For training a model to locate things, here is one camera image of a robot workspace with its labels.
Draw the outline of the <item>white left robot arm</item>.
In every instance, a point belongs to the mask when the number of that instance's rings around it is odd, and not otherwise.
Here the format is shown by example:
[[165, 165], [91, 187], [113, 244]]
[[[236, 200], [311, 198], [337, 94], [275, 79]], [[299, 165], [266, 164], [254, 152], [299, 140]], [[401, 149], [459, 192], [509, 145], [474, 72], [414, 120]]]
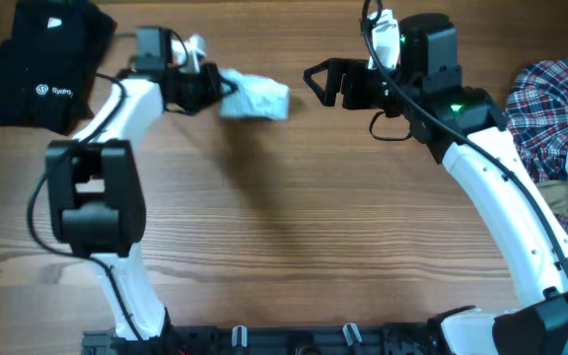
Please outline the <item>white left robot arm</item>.
[[237, 89], [206, 61], [201, 35], [140, 27], [135, 38], [133, 63], [109, 78], [110, 94], [92, 121], [49, 144], [43, 176], [54, 237], [93, 270], [113, 314], [112, 335], [127, 343], [159, 341], [168, 327], [142, 260], [147, 211], [136, 147], [166, 112], [192, 116]]

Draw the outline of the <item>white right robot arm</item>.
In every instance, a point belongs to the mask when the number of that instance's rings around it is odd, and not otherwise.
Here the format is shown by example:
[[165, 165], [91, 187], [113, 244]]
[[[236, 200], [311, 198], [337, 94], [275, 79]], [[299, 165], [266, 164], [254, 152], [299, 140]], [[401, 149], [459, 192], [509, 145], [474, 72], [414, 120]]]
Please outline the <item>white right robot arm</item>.
[[320, 102], [401, 116], [470, 198], [507, 263], [519, 307], [456, 308], [413, 337], [425, 354], [568, 354], [568, 236], [529, 177], [506, 118], [462, 82], [448, 16], [364, 12], [365, 59], [330, 58], [303, 75]]

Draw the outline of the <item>light blue striped shirt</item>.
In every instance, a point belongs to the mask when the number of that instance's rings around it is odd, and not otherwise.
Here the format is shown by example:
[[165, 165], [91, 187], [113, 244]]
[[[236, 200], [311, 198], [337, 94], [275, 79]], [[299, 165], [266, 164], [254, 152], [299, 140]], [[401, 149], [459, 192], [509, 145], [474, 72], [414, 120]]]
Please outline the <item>light blue striped shirt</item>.
[[289, 117], [291, 95], [287, 85], [233, 68], [221, 69], [219, 73], [223, 79], [237, 87], [221, 102], [219, 114], [222, 118], [282, 121]]

